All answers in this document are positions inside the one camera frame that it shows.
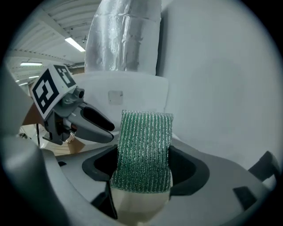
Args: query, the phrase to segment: white wall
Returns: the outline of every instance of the white wall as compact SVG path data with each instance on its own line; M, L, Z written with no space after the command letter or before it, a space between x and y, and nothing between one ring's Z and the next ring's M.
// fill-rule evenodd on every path
M174 0L161 0L162 9L164 10L170 3L172 3Z
M122 110L164 112L167 79L138 72L96 71L74 76L84 101L96 107L120 130Z
M175 0L162 17L157 74L173 132L246 169L267 150L282 161L283 71L260 21L232 0Z

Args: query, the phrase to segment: black plastic piece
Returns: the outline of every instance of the black plastic piece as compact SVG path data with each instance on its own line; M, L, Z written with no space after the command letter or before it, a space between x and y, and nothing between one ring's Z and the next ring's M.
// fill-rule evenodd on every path
M83 162L83 171L95 181L109 181L117 169L117 145Z
M249 172L253 174L260 181L265 181L272 175L278 180L280 177L280 167L274 155L267 151L259 161L249 169Z
M64 166L64 165L66 165L67 163L65 163L65 162L63 162L63 161L59 161L58 164L59 164L60 167L62 167L62 166Z
M168 164L173 178L170 196L190 196L208 181L207 165L173 146L169 147Z
M99 112L95 111L90 107L85 107L83 109L83 116L84 118L88 119L88 121L96 124L100 128L109 131L113 131L115 129L115 126L112 122L108 121L106 118L100 115Z
M107 182L105 192L100 193L92 202L91 204L95 206L98 210L106 214L107 216L117 220L118 215L117 211L114 207L111 191L110 191L110 184Z
M117 169L117 145L83 162L83 171L95 181L108 182ZM208 181L207 165L173 146L169 147L168 164L172 172L173 187L170 196L189 196Z
M233 191L244 210L249 209L256 202L256 197L246 186L233 188Z

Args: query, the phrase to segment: foil-wrapped pipe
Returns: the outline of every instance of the foil-wrapped pipe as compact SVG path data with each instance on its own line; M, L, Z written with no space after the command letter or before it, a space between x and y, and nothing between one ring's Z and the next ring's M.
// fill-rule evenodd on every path
M156 74L161 0L102 0L88 35L85 72Z

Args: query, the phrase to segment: sponge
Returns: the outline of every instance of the sponge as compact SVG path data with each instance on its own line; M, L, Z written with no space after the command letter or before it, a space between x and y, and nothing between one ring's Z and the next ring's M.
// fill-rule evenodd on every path
M170 190L168 148L173 115L122 111L118 165L111 187L135 193Z

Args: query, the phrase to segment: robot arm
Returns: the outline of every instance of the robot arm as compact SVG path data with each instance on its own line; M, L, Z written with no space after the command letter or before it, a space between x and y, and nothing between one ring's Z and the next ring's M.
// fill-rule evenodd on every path
M32 97L44 119L49 137L44 139L62 145L70 133L98 143L113 140L115 126L94 106L84 102L80 89L66 66L49 65L32 87Z

